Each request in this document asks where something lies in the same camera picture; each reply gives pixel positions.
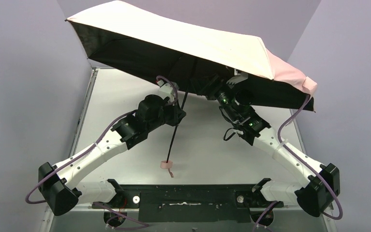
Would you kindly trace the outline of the pink and black umbrella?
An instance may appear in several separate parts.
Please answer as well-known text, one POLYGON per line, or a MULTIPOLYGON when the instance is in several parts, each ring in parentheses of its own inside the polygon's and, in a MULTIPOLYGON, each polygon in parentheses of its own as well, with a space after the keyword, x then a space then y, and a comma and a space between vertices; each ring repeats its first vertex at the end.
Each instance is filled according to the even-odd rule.
POLYGON ((121 0, 82 10, 66 18, 86 56, 145 81, 157 76, 196 94, 191 80, 234 69, 249 74, 235 85, 255 96, 255 106, 314 111, 317 83, 288 64, 259 36, 197 26, 166 18, 121 0))

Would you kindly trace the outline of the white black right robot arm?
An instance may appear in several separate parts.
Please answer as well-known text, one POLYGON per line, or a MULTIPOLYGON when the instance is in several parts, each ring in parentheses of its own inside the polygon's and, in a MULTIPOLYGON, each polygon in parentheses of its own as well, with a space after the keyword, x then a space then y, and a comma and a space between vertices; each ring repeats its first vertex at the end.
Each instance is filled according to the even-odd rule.
POLYGON ((226 81, 216 75, 191 80, 191 89, 208 100, 218 101, 220 113, 232 125, 234 134, 268 154, 296 179, 294 183, 284 183, 264 178, 253 187, 253 193, 268 202, 297 204, 307 214, 321 216, 340 194, 339 169, 332 163, 324 165, 312 159, 281 138, 281 132, 253 109, 256 98, 252 92, 235 88, 244 80, 237 76, 226 81))

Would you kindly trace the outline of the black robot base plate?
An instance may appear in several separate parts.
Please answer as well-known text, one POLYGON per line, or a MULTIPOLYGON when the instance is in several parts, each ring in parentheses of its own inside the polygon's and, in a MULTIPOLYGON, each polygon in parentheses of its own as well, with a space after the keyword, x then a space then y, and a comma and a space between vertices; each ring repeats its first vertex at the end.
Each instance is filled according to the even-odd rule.
POLYGON ((196 185, 120 185, 112 181, 117 193, 108 202, 97 200, 91 205, 104 209, 104 222, 123 228, 124 221, 139 228, 155 223, 204 223, 231 221, 249 223, 259 219, 254 209, 265 209, 271 217, 275 207, 260 193, 265 181, 258 184, 196 185))

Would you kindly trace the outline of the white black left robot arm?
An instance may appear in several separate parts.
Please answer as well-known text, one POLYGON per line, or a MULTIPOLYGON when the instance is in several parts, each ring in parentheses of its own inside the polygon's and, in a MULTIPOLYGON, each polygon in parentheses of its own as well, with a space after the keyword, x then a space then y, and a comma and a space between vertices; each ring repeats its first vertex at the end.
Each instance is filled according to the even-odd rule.
POLYGON ((186 116, 180 106, 167 105, 168 98, 148 95, 138 109, 115 119, 92 145, 67 160, 39 167, 39 191, 55 216, 78 204, 100 202, 117 206, 123 189, 114 179, 85 182, 83 179, 114 156, 147 139, 162 125, 176 126, 186 116))

